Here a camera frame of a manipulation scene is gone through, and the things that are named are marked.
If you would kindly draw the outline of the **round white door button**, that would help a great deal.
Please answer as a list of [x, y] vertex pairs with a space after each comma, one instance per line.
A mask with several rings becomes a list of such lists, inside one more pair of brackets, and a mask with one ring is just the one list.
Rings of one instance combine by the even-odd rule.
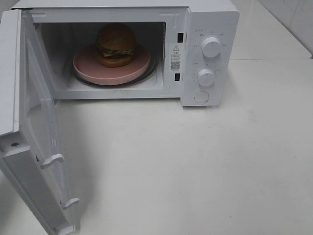
[[209, 100], [209, 94], [205, 91], [197, 92], [194, 96], [197, 103], [206, 103]]

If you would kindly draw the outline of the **upper white power knob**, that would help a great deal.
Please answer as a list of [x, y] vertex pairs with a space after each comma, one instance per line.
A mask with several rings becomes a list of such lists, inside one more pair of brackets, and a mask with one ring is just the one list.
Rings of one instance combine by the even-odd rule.
[[201, 50], [205, 57], [214, 58], [221, 52], [222, 43], [217, 36], [210, 35], [201, 42]]

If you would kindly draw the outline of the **lower white timer knob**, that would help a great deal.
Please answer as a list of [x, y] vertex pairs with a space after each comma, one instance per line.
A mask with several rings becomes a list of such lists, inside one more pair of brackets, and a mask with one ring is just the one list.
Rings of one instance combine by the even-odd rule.
[[214, 84], [216, 74], [212, 69], [202, 69], [198, 72], [197, 78], [200, 86], [209, 87]]

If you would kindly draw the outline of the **burger with lettuce and cheese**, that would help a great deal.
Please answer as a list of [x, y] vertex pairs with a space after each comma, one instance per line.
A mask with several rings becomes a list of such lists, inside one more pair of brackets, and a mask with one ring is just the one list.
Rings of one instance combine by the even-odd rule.
[[117, 68], [132, 61], [137, 42], [128, 26], [110, 23], [99, 30], [95, 46], [97, 60], [105, 67]]

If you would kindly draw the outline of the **white microwave oven body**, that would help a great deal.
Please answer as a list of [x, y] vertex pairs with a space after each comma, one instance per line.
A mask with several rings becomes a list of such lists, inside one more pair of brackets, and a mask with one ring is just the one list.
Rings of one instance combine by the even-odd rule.
[[[54, 100], [179, 98], [183, 106], [220, 102], [240, 15], [229, 0], [21, 0], [10, 10], [16, 9], [29, 11], [41, 28], [51, 72], [46, 83]], [[75, 54], [95, 45], [99, 30], [110, 23], [128, 26], [137, 47], [147, 48], [158, 60], [154, 86], [68, 86]], [[202, 40], [210, 35], [222, 43], [214, 58], [201, 50]], [[213, 85], [199, 85], [202, 69], [215, 72]], [[209, 94], [206, 103], [194, 100], [200, 91]]]

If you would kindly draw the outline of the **pink round plate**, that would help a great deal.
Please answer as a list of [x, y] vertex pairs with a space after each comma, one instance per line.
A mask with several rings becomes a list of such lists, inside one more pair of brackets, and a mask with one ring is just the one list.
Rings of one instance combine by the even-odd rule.
[[79, 78], [97, 85], [113, 86], [131, 82], [148, 69], [151, 53], [143, 46], [138, 46], [133, 60], [124, 66], [109, 68], [96, 58], [95, 45], [87, 46], [75, 54], [73, 66]]

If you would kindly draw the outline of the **white microwave door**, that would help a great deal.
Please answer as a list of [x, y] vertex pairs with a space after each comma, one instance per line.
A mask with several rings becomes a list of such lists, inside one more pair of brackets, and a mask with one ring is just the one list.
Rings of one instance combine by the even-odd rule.
[[0, 22], [0, 168], [50, 235], [75, 231], [41, 28], [29, 11]]

